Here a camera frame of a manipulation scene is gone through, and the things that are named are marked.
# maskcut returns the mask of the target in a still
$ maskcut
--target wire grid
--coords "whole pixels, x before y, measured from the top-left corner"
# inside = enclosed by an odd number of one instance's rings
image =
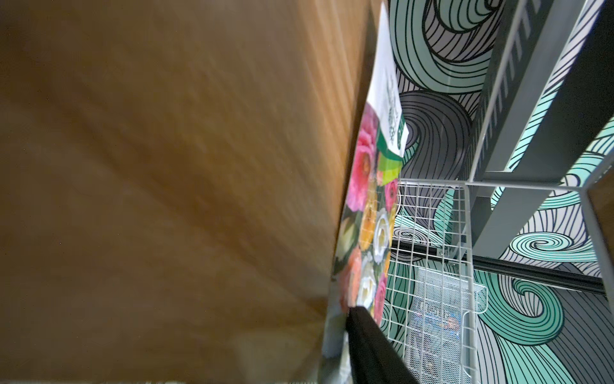
[[[476,383],[476,308],[488,292],[473,282],[468,207],[465,185],[400,181],[382,329],[423,384]]]

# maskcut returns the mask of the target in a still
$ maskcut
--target white metal frame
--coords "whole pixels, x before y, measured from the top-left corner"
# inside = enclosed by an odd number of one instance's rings
[[[454,195],[445,199],[449,190]],[[435,219],[435,210],[444,200],[447,218]],[[393,233],[398,242],[391,250],[395,265],[389,270],[391,304],[384,333],[401,348],[406,365],[421,383],[477,382],[475,286],[481,298],[479,313],[488,306],[488,294],[485,286],[475,285],[473,280],[469,204],[469,190],[464,183],[400,180],[395,221],[400,225]],[[414,223],[419,221],[426,221],[427,228],[434,228],[436,221],[443,226],[431,231],[433,237],[429,237],[417,229]],[[400,244],[411,246],[409,258],[403,259],[407,251]],[[409,275],[401,276],[400,268],[409,271]],[[405,283],[406,289],[398,290],[398,283]],[[404,308],[395,304],[399,294],[407,295]],[[395,321],[393,311],[404,313],[405,319]],[[402,330],[400,339],[391,335],[393,327]]]

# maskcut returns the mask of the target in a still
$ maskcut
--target teal swirl pattern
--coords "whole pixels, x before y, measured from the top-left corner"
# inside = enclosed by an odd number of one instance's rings
[[[497,337],[508,384],[575,384],[548,345],[518,345]]]
[[[500,17],[489,3],[391,0],[392,51],[403,74],[436,92],[481,91]]]
[[[569,236],[556,232],[523,233],[514,237],[510,249],[521,256],[540,261],[597,261],[591,240],[576,246]]]
[[[479,315],[497,335],[520,345],[540,345],[553,340],[563,327],[563,309],[553,290],[541,284],[515,280],[514,289],[521,295],[533,292],[542,302],[538,316],[516,311],[504,298],[499,279],[493,273],[476,271],[475,280],[488,287],[488,310]]]

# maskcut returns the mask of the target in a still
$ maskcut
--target gray metal bar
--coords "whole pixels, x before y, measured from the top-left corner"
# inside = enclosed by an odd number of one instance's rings
[[[499,128],[495,128],[490,139],[491,143],[494,141],[495,144],[489,148],[484,158],[486,164],[482,165],[482,169],[503,171],[506,168],[584,4],[584,0],[557,0],[551,6],[514,100],[502,114],[504,119]]]

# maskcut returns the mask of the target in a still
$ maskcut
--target yellow flower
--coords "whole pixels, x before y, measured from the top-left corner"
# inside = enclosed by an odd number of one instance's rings
[[[358,237],[358,243],[362,251],[367,250],[373,241],[373,234],[375,233],[375,217],[378,213],[377,207],[378,199],[377,194],[375,193],[375,179],[371,179],[367,194],[367,204],[365,205],[365,211],[362,214],[360,235]]]
[[[397,218],[397,204],[395,203],[390,211],[390,246],[392,246],[392,238],[394,237],[394,220]]]
[[[339,227],[339,240],[337,243],[337,259],[342,260],[348,253],[354,240],[356,240],[355,234],[356,225],[354,224],[353,217],[346,217]]]

